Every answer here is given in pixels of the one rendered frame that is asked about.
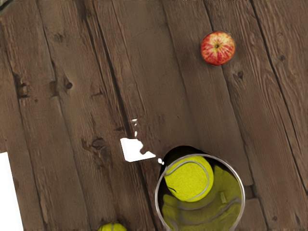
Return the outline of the red yellow apple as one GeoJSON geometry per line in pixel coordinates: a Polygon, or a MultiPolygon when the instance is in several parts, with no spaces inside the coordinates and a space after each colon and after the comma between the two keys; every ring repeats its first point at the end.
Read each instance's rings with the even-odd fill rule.
{"type": "Polygon", "coordinates": [[[227,63],[234,56],[235,50],[232,36],[223,31],[213,31],[207,34],[200,44],[203,60],[214,66],[227,63]]]}

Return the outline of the yellow-green tennis ball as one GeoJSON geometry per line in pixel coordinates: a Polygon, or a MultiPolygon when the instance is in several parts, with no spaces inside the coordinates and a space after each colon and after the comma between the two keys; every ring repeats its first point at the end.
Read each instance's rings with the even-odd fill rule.
{"type": "Polygon", "coordinates": [[[167,188],[179,200],[197,202],[209,194],[214,171],[202,156],[188,156],[173,163],[165,173],[167,188]]]}
{"type": "Polygon", "coordinates": [[[111,221],[101,225],[96,231],[128,231],[128,230],[122,224],[111,221]]]}

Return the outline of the clear plastic tube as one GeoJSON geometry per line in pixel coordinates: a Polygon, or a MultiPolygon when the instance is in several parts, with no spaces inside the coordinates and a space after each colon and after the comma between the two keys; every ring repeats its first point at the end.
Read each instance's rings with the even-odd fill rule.
{"type": "Polygon", "coordinates": [[[234,231],[244,213],[244,187],[229,163],[194,147],[178,146],[162,161],[155,189],[155,207],[167,231],[234,231]],[[203,199],[184,202],[167,188],[164,176],[173,163],[195,155],[204,157],[211,165],[214,184],[203,199]]]}

